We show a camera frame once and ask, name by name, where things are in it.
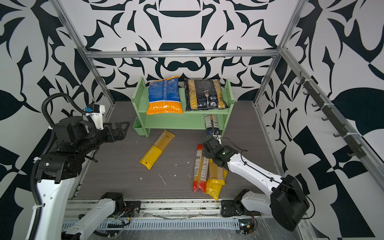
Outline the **grey blue spaghetti pack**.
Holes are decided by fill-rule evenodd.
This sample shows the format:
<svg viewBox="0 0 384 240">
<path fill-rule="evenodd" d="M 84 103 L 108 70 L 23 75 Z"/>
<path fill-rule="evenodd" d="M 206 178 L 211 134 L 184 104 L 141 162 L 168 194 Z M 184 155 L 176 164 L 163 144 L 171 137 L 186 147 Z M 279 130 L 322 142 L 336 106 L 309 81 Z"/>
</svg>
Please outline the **grey blue spaghetti pack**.
<svg viewBox="0 0 384 240">
<path fill-rule="evenodd" d="M 221 137 L 219 122 L 217 115 L 205 115 L 206 135 L 212 136 L 216 139 Z"/>
</svg>

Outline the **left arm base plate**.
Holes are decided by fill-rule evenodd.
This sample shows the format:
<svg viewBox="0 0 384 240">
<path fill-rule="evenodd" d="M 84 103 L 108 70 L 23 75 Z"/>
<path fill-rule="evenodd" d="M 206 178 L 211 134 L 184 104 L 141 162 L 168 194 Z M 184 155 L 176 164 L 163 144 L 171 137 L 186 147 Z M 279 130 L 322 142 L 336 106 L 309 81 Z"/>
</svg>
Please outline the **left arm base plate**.
<svg viewBox="0 0 384 240">
<path fill-rule="evenodd" d="M 115 211 L 109 215 L 109 218 L 119 216 L 121 218 L 130 218 L 140 213 L 141 201 L 124 201 L 117 202 Z"/>
</svg>

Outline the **black penne pasta bag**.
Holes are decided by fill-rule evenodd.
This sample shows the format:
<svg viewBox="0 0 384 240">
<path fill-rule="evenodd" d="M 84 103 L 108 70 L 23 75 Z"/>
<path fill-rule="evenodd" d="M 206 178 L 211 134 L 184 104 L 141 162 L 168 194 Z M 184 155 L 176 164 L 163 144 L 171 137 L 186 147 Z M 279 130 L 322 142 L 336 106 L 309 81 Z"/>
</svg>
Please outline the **black penne pasta bag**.
<svg viewBox="0 0 384 240">
<path fill-rule="evenodd" d="M 184 80 L 186 111 L 222 110 L 224 101 L 219 80 Z"/>
</svg>

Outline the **blue orange pasta bag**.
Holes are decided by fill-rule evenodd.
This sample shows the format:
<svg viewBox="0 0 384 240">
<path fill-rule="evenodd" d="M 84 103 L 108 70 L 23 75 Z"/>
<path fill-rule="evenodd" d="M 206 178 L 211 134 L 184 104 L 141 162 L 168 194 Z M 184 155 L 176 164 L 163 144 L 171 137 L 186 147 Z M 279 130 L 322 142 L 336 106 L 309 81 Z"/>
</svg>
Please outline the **blue orange pasta bag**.
<svg viewBox="0 0 384 240">
<path fill-rule="evenodd" d="M 147 115 L 183 113 L 179 77 L 175 76 L 150 83 Z"/>
</svg>

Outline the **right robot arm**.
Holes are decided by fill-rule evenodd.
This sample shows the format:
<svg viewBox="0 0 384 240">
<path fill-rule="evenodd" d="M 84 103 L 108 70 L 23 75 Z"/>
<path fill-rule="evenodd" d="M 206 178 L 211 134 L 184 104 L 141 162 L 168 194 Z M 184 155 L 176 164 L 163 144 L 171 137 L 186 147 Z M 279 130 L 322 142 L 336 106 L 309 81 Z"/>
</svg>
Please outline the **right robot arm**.
<svg viewBox="0 0 384 240">
<path fill-rule="evenodd" d="M 295 177 L 282 177 L 267 171 L 248 160 L 244 152 L 235 144 L 222 145 L 220 138 L 209 137 L 203 142 L 204 157 L 213 160 L 218 167 L 241 176 L 264 193 L 261 197 L 249 190 L 241 191 L 234 199 L 240 208 L 270 215 L 284 229 L 294 231 L 304 219 L 312 200 L 303 192 Z"/>
</svg>

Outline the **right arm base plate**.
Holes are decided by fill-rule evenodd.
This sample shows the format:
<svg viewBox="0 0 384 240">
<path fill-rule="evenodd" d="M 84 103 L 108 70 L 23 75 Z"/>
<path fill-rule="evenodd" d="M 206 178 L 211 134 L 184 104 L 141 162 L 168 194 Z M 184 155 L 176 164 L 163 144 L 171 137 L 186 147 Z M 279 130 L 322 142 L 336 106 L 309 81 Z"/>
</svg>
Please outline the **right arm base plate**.
<svg viewBox="0 0 384 240">
<path fill-rule="evenodd" d="M 240 201 L 235 200 L 221 200 L 221 216 L 224 218 L 236 216 L 261 216 L 262 214 L 257 211 L 248 211 Z"/>
</svg>

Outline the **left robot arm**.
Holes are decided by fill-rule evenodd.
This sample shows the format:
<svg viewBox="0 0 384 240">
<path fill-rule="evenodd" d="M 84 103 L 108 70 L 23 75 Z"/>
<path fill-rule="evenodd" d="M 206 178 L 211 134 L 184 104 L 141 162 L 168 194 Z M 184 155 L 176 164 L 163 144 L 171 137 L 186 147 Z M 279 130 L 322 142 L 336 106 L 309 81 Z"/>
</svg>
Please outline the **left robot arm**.
<svg viewBox="0 0 384 240">
<path fill-rule="evenodd" d="M 66 206 L 76 178 L 86 159 L 95 161 L 104 143 L 124 140 L 130 122 L 104 123 L 84 120 L 80 116 L 67 117 L 53 125 L 56 147 L 36 158 L 31 176 L 31 189 L 37 202 L 31 219 L 29 240 L 86 240 L 102 221 L 119 214 L 125 207 L 121 193 L 107 192 L 97 205 L 82 217 L 72 229 L 61 230 Z"/>
</svg>

